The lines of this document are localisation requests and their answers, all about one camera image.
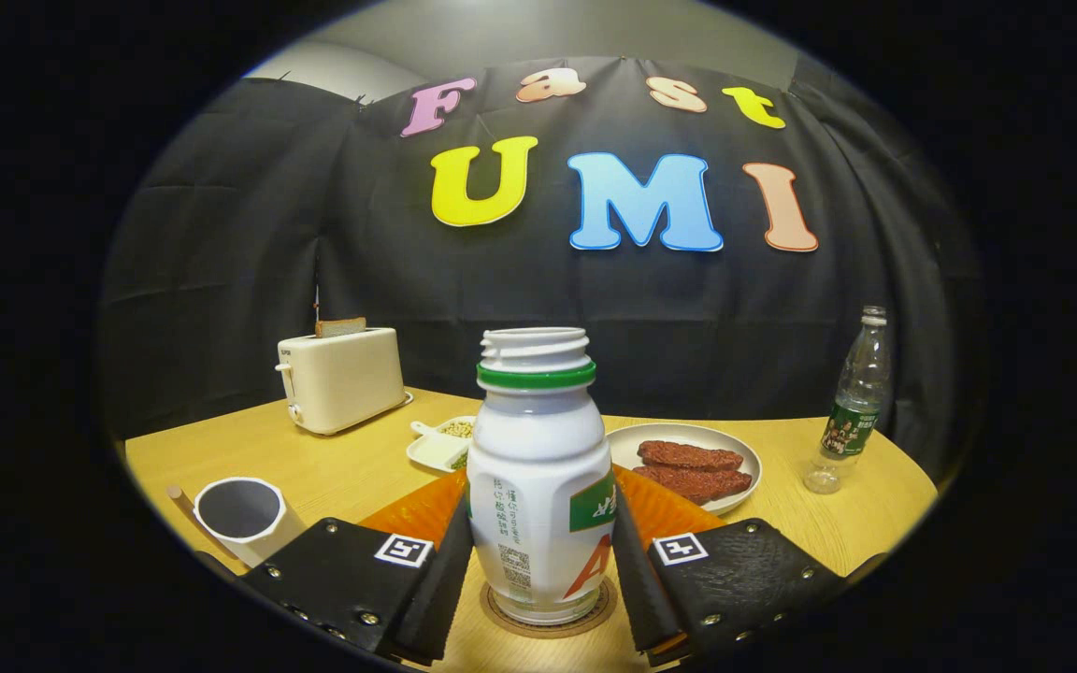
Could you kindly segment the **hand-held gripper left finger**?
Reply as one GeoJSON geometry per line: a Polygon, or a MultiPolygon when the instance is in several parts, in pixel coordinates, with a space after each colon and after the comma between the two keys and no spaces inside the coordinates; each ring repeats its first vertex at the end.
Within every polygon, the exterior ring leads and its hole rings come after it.
{"type": "Polygon", "coordinates": [[[431,665],[445,654],[472,552],[467,473],[456,469],[359,523],[323,517],[237,583],[342,648],[431,665]]]}

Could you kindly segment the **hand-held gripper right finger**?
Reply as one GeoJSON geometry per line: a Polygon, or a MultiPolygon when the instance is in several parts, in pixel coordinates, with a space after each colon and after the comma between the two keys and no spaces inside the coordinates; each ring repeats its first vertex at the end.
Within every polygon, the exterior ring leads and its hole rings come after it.
{"type": "Polygon", "coordinates": [[[651,665],[749,646],[847,588],[759,517],[723,523],[633,469],[614,469],[612,557],[637,651],[651,665]]]}

